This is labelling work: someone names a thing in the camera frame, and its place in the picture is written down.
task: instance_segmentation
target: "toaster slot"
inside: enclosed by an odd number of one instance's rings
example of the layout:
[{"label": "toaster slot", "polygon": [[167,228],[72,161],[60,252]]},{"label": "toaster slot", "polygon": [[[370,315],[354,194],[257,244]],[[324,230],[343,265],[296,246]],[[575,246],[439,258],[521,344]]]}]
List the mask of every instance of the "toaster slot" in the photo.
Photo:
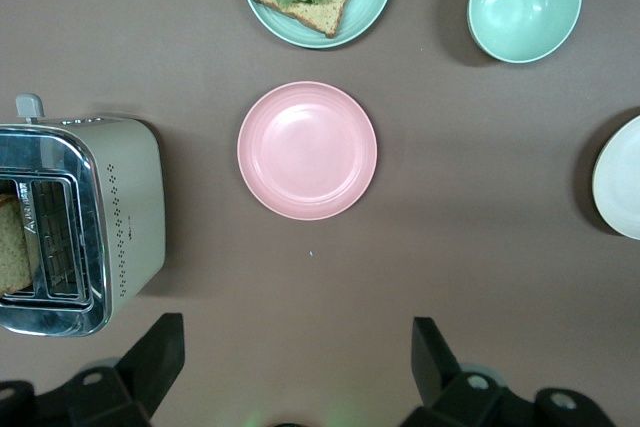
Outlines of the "toaster slot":
[{"label": "toaster slot", "polygon": [[47,293],[52,298],[77,298],[78,272],[64,186],[35,181],[31,188]]},{"label": "toaster slot", "polygon": [[81,307],[89,294],[83,267],[78,205],[73,180],[16,176],[0,179],[0,193],[20,199],[33,284],[5,295],[34,307]]}]

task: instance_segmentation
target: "toast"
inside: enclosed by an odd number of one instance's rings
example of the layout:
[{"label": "toast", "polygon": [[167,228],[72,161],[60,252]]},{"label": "toast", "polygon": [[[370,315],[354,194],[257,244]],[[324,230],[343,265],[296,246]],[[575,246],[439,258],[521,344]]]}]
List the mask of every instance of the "toast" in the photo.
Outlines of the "toast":
[{"label": "toast", "polygon": [[0,297],[31,283],[20,203],[15,195],[0,194]]},{"label": "toast", "polygon": [[338,26],[347,1],[327,0],[318,4],[294,2],[289,7],[281,7],[276,0],[256,0],[323,33],[327,38],[333,38],[338,33]]}]

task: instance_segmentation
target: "bowl rim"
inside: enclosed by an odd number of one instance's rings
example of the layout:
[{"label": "bowl rim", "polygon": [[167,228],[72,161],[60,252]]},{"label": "bowl rim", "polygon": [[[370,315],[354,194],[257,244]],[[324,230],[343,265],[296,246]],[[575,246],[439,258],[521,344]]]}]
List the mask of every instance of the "bowl rim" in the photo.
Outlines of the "bowl rim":
[{"label": "bowl rim", "polygon": [[573,29],[575,28],[576,24],[578,23],[578,18],[580,17],[580,11],[582,10],[582,0],[578,0],[577,2],[577,6],[576,6],[576,14],[573,18],[573,21],[571,22],[570,27],[567,29],[567,32],[565,33],[565,35],[562,37],[562,39],[560,39],[560,41],[551,49],[546,50],[545,52],[543,52],[542,54],[538,55],[538,56],[534,56],[531,58],[526,58],[526,59],[510,59],[508,57],[504,57],[501,55],[496,54],[495,52],[492,52],[492,50],[487,47],[481,40],[480,38],[478,38],[477,34],[476,34],[476,30],[473,24],[473,19],[472,19],[472,14],[471,14],[471,4],[472,4],[472,0],[469,0],[467,3],[467,23],[468,23],[468,27],[469,27],[469,32],[471,33],[471,36],[473,37],[473,40],[476,42],[476,44],[478,44],[478,46],[487,54],[489,54],[491,57],[494,57],[495,59],[501,60],[503,62],[509,62],[509,63],[513,63],[513,64],[524,64],[524,63],[528,63],[528,62],[535,62],[536,60],[540,60],[546,56],[548,56],[549,54],[555,52],[569,37],[569,35],[571,35],[571,33],[573,32]]}]

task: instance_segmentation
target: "toaster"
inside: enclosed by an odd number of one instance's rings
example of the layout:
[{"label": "toaster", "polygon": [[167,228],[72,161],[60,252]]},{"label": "toaster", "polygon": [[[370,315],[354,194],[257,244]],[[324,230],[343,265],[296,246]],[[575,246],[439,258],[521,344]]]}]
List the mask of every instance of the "toaster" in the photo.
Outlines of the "toaster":
[{"label": "toaster", "polygon": [[74,337],[102,329],[165,259],[158,144],[140,121],[44,119],[0,125],[0,193],[20,202],[33,283],[0,297],[0,325]]}]

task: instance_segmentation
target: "toaster vent holes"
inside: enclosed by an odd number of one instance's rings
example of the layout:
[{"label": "toaster vent holes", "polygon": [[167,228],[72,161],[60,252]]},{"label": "toaster vent holes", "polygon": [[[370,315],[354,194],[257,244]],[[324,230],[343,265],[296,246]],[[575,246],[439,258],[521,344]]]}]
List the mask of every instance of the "toaster vent holes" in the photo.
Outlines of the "toaster vent holes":
[{"label": "toaster vent holes", "polygon": [[[120,256],[124,257],[123,250],[120,250],[119,257]],[[120,263],[118,265],[120,267],[120,274],[118,274],[118,277],[120,278],[120,297],[127,295],[127,271],[125,270],[125,264],[126,261],[123,258],[120,258]]]},{"label": "toaster vent holes", "polygon": [[0,194],[18,195],[15,183],[11,180],[0,179]]},{"label": "toaster vent holes", "polygon": [[107,165],[107,172],[109,173],[109,183],[111,184],[111,195],[113,195],[113,199],[111,200],[111,204],[114,207],[113,216],[116,218],[116,237],[118,238],[118,243],[116,244],[118,248],[118,280],[120,287],[120,297],[125,297],[127,295],[127,270],[126,270],[126,259],[125,259],[125,249],[124,249],[124,230],[122,228],[123,221],[120,218],[122,211],[118,207],[120,205],[120,198],[118,195],[118,187],[115,183],[118,181],[115,176],[115,166],[113,164]]}]

